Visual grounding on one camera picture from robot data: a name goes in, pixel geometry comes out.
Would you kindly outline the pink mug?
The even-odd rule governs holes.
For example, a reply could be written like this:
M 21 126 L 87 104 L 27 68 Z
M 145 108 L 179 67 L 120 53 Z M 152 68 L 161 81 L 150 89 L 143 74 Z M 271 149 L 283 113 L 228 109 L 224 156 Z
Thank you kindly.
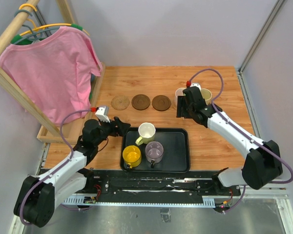
M 173 102 L 173 107 L 174 109 L 177 109 L 177 104 L 178 104 L 178 97 L 179 96 L 183 96 L 183 91 L 185 90 L 185 88 L 178 88 L 175 91 L 175 96 L 174 96 L 174 102 Z

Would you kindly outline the brown wooden coaster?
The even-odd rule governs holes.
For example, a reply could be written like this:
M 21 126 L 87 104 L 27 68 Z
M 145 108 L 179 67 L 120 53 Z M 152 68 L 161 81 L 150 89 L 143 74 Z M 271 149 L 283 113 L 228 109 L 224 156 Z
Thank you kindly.
M 167 96 L 158 95 L 152 100 L 152 107 L 157 111 L 166 111 L 170 108 L 171 101 Z
M 144 94 L 138 94 L 132 98 L 131 104 L 134 109 L 142 111 L 149 107 L 150 99 Z

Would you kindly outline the woven rattan coaster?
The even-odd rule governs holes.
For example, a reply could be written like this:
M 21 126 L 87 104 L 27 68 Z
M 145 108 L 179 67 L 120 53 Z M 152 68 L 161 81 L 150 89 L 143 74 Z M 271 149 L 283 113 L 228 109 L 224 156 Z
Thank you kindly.
M 125 110 L 129 106 L 129 104 L 129 98 L 123 95 L 115 96 L 111 101 L 111 106 L 115 110 Z

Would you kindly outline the white mug green handle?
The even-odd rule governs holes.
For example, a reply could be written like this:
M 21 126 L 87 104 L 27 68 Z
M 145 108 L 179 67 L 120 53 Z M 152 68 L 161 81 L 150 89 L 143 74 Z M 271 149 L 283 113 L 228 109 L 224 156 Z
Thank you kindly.
M 156 128 L 152 123 L 142 123 L 138 128 L 139 137 L 136 139 L 135 144 L 140 146 L 142 144 L 148 144 L 155 138 Z

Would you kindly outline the cream mug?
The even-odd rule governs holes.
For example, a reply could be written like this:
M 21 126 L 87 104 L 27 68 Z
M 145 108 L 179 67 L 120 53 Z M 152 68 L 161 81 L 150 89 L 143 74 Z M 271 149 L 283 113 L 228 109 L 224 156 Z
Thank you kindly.
M 201 89 L 201 95 L 202 95 L 203 99 L 205 100 L 206 105 L 209 105 L 211 103 L 211 100 L 212 100 L 211 91 L 208 90 L 208 89 L 202 88 Z

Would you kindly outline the yellow mug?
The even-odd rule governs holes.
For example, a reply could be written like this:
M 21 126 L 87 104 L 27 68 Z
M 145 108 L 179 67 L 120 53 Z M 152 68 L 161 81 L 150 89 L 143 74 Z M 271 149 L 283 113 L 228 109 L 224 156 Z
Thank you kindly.
M 141 151 L 135 145 L 125 147 L 122 157 L 126 164 L 127 170 L 138 167 L 142 161 Z

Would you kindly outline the purple mug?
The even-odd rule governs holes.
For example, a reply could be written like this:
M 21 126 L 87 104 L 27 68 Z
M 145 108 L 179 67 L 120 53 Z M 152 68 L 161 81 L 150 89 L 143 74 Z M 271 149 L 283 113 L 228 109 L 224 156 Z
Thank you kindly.
M 154 168 L 155 164 L 162 161 L 164 147 L 161 143 L 152 141 L 146 145 L 145 154 L 147 161 L 151 164 L 151 168 Z

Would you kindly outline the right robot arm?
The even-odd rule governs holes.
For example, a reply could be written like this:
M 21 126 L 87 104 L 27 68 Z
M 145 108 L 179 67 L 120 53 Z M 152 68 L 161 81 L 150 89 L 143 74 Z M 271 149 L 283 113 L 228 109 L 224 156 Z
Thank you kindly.
M 258 190 L 282 175 L 278 144 L 253 136 L 220 107 L 206 104 L 198 87 L 186 88 L 178 97 L 177 117 L 191 118 L 218 133 L 245 159 L 242 168 L 224 168 L 213 176 L 211 188 L 215 194 L 223 195 L 233 185 L 248 185 Z

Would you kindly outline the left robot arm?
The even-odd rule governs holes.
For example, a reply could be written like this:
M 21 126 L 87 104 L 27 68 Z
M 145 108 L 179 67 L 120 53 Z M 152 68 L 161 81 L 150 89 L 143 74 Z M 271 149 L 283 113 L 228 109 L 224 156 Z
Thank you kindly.
M 14 215 L 24 225 L 45 226 L 56 208 L 77 191 L 91 192 L 95 187 L 93 173 L 86 169 L 99 151 L 99 145 L 111 137 L 124 137 L 131 125 L 118 117 L 104 122 L 90 119 L 71 153 L 40 176 L 28 176 L 22 183 Z

